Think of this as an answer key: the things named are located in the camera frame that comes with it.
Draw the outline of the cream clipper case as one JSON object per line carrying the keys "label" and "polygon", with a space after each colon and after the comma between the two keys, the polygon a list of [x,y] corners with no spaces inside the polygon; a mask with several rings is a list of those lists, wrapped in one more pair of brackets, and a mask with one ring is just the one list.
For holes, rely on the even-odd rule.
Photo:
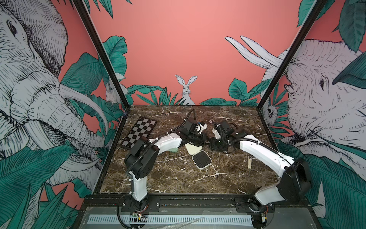
{"label": "cream clipper case", "polygon": [[202,170],[211,165],[212,160],[207,152],[203,150],[202,146],[197,147],[187,143],[185,147],[188,154],[192,156],[192,160],[198,169]]}

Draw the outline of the mint green clipper case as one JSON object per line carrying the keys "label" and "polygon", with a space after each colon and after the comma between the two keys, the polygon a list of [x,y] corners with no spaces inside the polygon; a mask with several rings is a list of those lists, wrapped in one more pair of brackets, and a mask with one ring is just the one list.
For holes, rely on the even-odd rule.
{"label": "mint green clipper case", "polygon": [[179,147],[169,148],[167,150],[167,152],[171,152],[171,153],[177,153],[178,151],[179,151]]}

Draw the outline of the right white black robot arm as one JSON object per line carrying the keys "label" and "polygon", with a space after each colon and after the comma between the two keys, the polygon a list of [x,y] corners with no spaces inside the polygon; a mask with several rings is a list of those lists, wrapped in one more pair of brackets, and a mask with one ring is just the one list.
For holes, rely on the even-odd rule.
{"label": "right white black robot arm", "polygon": [[270,203],[287,201],[298,203],[312,188],[312,178],[308,162],[294,159],[258,140],[244,129],[233,129],[225,120],[214,123],[213,133],[219,149],[238,148],[259,159],[279,177],[279,182],[259,188],[248,199],[254,211],[259,211]]}

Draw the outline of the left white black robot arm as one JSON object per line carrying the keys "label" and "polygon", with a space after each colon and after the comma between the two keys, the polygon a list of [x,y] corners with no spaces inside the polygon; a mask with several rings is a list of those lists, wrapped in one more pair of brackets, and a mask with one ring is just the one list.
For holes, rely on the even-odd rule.
{"label": "left white black robot arm", "polygon": [[138,214],[148,208],[147,176],[153,169],[158,155],[173,152],[190,143],[200,146],[206,141],[205,123],[196,120],[195,110],[191,109],[184,122],[161,136],[148,139],[141,137],[127,154],[126,176],[131,183],[131,191],[127,195],[131,206]]}

